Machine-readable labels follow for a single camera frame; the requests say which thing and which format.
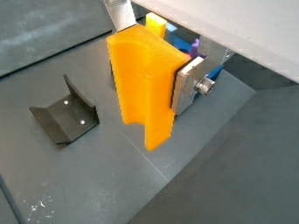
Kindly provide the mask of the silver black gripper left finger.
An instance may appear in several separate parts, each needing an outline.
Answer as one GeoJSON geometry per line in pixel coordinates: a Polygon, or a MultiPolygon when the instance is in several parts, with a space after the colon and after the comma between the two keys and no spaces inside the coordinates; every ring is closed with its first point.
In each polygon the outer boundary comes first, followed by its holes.
{"type": "Polygon", "coordinates": [[[136,16],[129,0],[104,0],[104,4],[116,32],[136,25],[136,16]]]}

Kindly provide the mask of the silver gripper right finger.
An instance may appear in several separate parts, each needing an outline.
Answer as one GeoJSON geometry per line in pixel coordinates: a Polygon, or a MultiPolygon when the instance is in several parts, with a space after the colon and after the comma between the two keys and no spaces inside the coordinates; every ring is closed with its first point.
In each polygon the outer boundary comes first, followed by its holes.
{"type": "Polygon", "coordinates": [[[200,38],[196,44],[195,56],[175,73],[171,106],[176,115],[192,105],[196,95],[211,93],[224,62],[235,53],[208,38],[200,38]]]}

